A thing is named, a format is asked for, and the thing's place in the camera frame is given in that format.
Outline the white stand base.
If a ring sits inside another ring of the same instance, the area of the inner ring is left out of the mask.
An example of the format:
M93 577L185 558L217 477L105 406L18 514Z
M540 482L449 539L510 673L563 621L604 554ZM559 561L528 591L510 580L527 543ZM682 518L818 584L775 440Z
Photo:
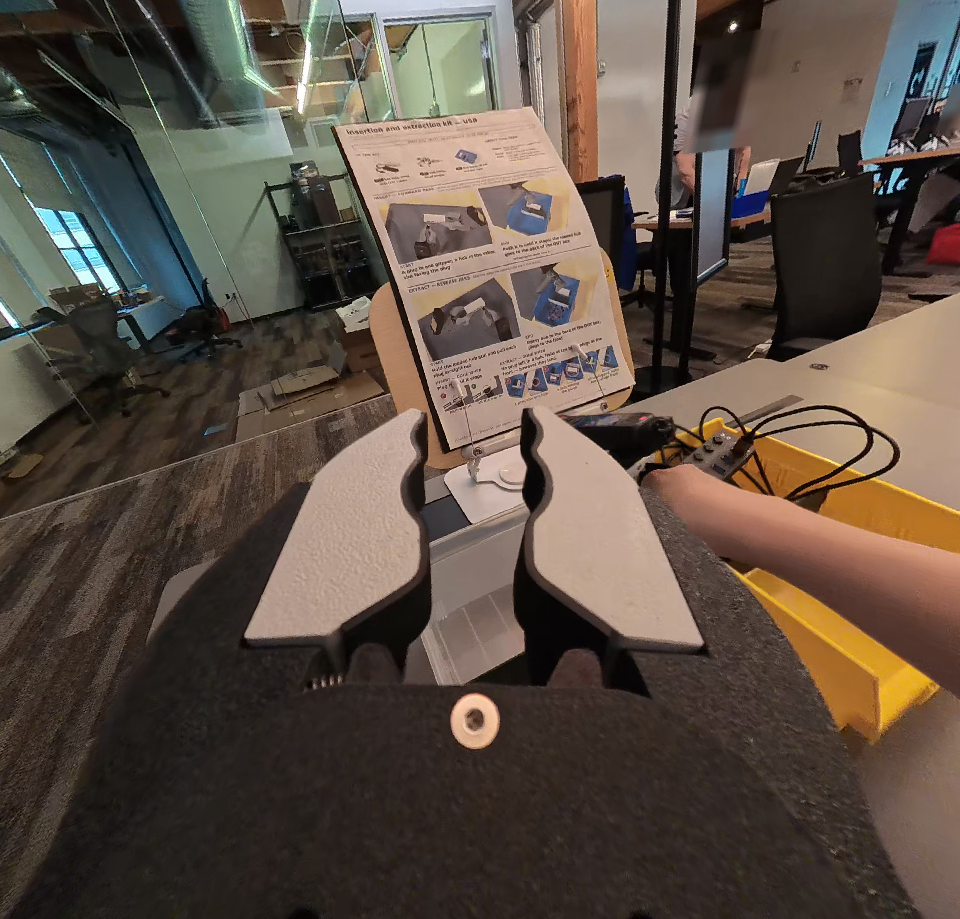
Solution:
M472 526L523 505L526 464L518 431L466 446L461 453L463 464L443 481Z

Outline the black office chair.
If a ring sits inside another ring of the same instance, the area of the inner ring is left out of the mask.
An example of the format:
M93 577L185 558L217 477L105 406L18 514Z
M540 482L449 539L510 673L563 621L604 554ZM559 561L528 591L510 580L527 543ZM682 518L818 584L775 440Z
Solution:
M130 403L140 396L170 398L168 390L146 383L137 372L135 352L119 332L112 299L87 301L67 313L43 306L37 315L41 323L32 339L78 403L81 421L91 423L114 411L130 418Z
M225 310L215 301L210 291L210 280L201 282L201 299L198 306L191 307L176 321L168 339L171 345L184 346L178 364L206 356L216 360L218 351L234 347L244 349L241 340L229 336L231 321Z
M883 291L874 207L868 174L772 198L770 361L791 361L869 328Z

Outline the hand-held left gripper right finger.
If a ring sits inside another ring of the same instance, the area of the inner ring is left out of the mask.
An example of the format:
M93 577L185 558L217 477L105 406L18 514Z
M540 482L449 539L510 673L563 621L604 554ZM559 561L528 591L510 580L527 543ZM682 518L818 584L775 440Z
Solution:
M529 516L512 608L530 683L547 686L571 651L598 660L606 687L643 687L635 654L706 655L638 482L543 408L523 412L520 451Z

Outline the black usb hub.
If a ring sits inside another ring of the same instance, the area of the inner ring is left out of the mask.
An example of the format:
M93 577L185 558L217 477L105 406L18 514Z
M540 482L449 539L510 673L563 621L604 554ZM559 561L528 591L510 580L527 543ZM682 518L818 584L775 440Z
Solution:
M680 432L668 439L654 453L652 460L638 473L638 481L650 475L677 468L694 466L700 472L720 481L732 482L755 452L756 433L724 421L708 421L693 431Z

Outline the cardboard box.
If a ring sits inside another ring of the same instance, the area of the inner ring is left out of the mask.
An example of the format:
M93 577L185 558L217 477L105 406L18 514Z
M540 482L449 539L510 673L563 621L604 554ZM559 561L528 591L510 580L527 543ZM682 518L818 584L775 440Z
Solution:
M359 374L381 367L369 320L345 325L340 333L340 343L351 373Z

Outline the printed instruction sheet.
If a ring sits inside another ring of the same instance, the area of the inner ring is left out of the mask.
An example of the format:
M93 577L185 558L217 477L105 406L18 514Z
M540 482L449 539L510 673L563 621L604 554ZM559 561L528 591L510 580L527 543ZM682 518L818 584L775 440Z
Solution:
M533 109L334 132L446 450L625 388L603 251Z

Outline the black metal shelf rack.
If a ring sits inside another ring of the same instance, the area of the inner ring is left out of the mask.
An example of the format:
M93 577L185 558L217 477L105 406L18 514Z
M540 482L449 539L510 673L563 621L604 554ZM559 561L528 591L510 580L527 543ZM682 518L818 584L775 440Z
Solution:
M366 221L347 173L319 176L318 205L306 178L264 183L280 239L294 267L303 308L323 313L362 297L372 298L381 283L371 257Z

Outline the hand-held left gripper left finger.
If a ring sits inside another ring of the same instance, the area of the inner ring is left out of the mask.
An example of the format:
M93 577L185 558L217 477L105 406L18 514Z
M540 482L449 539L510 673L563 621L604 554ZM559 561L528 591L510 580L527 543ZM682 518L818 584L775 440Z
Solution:
M346 674L354 652L386 649L404 675L429 624L426 413L367 433L313 477L246 625L253 648L320 649Z

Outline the yellow plastic bin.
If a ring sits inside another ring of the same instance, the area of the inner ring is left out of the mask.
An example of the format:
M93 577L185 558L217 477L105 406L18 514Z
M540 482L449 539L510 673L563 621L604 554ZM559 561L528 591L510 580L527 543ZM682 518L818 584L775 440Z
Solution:
M779 496L822 477L837 463L778 438L758 441L759 460L734 483L753 494L771 490ZM882 479L835 490L822 504L822 515L858 529L957 553L959 513ZM812 676L836 726L850 728L870 743L912 709L940 692L929 677L877 643L855 625L768 571L753 569L736 576L763 605Z

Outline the flattened cardboard sheet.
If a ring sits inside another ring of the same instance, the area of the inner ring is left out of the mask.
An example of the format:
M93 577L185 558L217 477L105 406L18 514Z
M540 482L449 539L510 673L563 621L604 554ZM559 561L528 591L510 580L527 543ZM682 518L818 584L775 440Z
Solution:
M277 433L384 395L367 372L342 376L327 365L283 375L239 396L235 441Z

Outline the person's right forearm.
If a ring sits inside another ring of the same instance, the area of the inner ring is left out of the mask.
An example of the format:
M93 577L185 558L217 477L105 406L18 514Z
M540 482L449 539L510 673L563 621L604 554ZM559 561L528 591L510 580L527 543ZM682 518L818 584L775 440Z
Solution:
M810 595L959 697L959 557L752 494L691 465L643 481L719 557Z

